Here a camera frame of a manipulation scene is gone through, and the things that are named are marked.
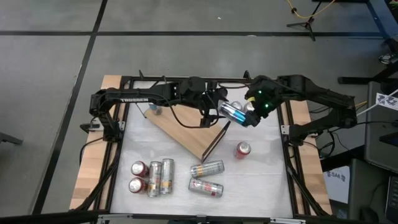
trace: silver energy drink can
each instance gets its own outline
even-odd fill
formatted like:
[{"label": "silver energy drink can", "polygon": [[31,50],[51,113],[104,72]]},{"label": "silver energy drink can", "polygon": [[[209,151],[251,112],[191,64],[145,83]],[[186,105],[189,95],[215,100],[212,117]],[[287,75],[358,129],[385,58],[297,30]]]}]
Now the silver energy drink can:
[{"label": "silver energy drink can", "polygon": [[254,111],[254,107],[251,104],[251,102],[247,102],[244,106],[243,106],[243,113],[246,113],[248,111]]},{"label": "silver energy drink can", "polygon": [[191,178],[188,190],[219,198],[223,196],[224,187],[221,184]]},{"label": "silver energy drink can", "polygon": [[234,121],[238,124],[243,124],[246,120],[242,111],[236,109],[225,101],[218,106],[218,112],[220,112],[220,114],[228,118],[230,121]]},{"label": "silver energy drink can", "polygon": [[162,108],[159,107],[159,106],[156,106],[156,105],[153,104],[153,103],[149,103],[149,108],[152,110],[152,112],[153,112],[155,115],[161,115],[161,114],[162,114]]},{"label": "silver energy drink can", "polygon": [[224,163],[221,160],[191,166],[191,174],[194,178],[220,174],[224,170]]},{"label": "silver energy drink can", "polygon": [[232,102],[231,106],[235,107],[238,110],[242,110],[243,109],[242,104],[240,102],[238,102],[238,101]]},{"label": "silver energy drink can", "polygon": [[149,183],[147,194],[150,197],[157,197],[160,194],[160,176],[162,175],[162,163],[150,162]]},{"label": "silver energy drink can", "polygon": [[138,177],[147,177],[149,168],[142,161],[136,161],[131,166],[131,173]]},{"label": "silver energy drink can", "polygon": [[164,159],[162,161],[162,177],[160,178],[160,193],[171,194],[174,177],[174,160]]},{"label": "silver energy drink can", "polygon": [[234,156],[237,159],[243,159],[251,152],[251,146],[247,142],[240,142],[234,150]]},{"label": "silver energy drink can", "polygon": [[147,188],[147,183],[138,177],[133,178],[129,183],[129,190],[134,194],[144,192]]}]

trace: white sign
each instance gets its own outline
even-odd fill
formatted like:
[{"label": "white sign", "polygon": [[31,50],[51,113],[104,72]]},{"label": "white sign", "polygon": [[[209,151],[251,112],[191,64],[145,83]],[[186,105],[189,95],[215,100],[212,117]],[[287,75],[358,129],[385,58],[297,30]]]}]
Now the white sign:
[{"label": "white sign", "polygon": [[379,103],[380,106],[385,106],[386,108],[390,108],[393,110],[398,110],[398,98],[393,96],[384,95],[381,93],[377,93],[376,95],[376,103],[384,100],[383,102]]}]

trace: tripod stand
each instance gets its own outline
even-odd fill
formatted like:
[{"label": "tripod stand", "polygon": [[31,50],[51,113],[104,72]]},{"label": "tripod stand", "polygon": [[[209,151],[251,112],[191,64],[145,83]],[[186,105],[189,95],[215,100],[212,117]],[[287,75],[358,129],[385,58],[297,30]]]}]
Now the tripod stand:
[{"label": "tripod stand", "polygon": [[313,15],[318,11],[318,8],[321,5],[321,3],[322,3],[321,1],[318,3],[317,7],[312,12],[311,17],[308,19],[307,22],[297,22],[297,23],[293,23],[293,24],[287,24],[286,26],[287,27],[302,26],[302,27],[306,28],[310,32],[310,37],[311,37],[312,41],[315,41],[315,36],[313,35],[313,32],[312,32],[311,23],[314,20]]}]

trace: black stand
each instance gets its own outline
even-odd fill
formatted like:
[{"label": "black stand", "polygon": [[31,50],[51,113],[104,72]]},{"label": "black stand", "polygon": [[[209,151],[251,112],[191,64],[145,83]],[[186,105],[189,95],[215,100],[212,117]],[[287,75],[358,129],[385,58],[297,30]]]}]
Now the black stand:
[{"label": "black stand", "polygon": [[287,27],[293,27],[293,26],[302,26],[304,28],[306,28],[309,32],[310,32],[310,37],[312,39],[312,41],[315,41],[315,36],[313,35],[312,32],[312,27],[311,27],[311,23],[313,22],[314,18],[313,15],[318,11],[319,6],[321,5],[322,2],[319,2],[317,7],[315,8],[315,10],[312,12],[311,17],[308,19],[307,22],[297,22],[297,23],[293,23],[293,24],[287,24]]},{"label": "black stand", "polygon": [[337,81],[339,84],[348,84],[348,85],[367,85],[369,82],[383,82],[387,81],[387,78],[393,75],[395,72],[398,72],[398,61],[389,65],[383,71],[379,72],[377,75],[371,78],[363,78],[363,77],[338,77]]},{"label": "black stand", "polygon": [[13,144],[22,144],[23,140],[9,136],[8,134],[0,133],[0,143],[9,142]]}]

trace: yellow cable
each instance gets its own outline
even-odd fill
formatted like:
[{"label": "yellow cable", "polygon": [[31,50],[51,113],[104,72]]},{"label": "yellow cable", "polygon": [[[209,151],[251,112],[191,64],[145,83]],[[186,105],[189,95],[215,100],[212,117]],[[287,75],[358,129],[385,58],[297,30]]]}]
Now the yellow cable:
[{"label": "yellow cable", "polygon": [[362,106],[362,105],[364,105],[364,104],[366,104],[366,103],[368,103],[367,101],[364,101],[364,102],[362,102],[362,103],[358,103],[357,105],[355,105],[355,107],[357,107],[357,106]]},{"label": "yellow cable", "polygon": [[[293,7],[292,2],[291,2],[290,0],[286,0],[286,1],[289,3],[290,8],[293,9],[294,7]],[[328,8],[331,4],[333,4],[335,1],[336,1],[336,0],[333,0],[333,1],[330,2],[327,6],[325,6],[323,9],[319,10],[317,13],[314,13],[314,14],[311,15],[311,16],[300,16],[300,14],[298,14],[297,11],[294,11],[294,14],[296,14],[297,17],[302,18],[302,19],[308,19],[308,18],[310,18],[310,17],[315,17],[316,15],[318,15],[319,13],[321,13],[321,12],[323,12],[325,9],[327,9],[327,8]]]}]

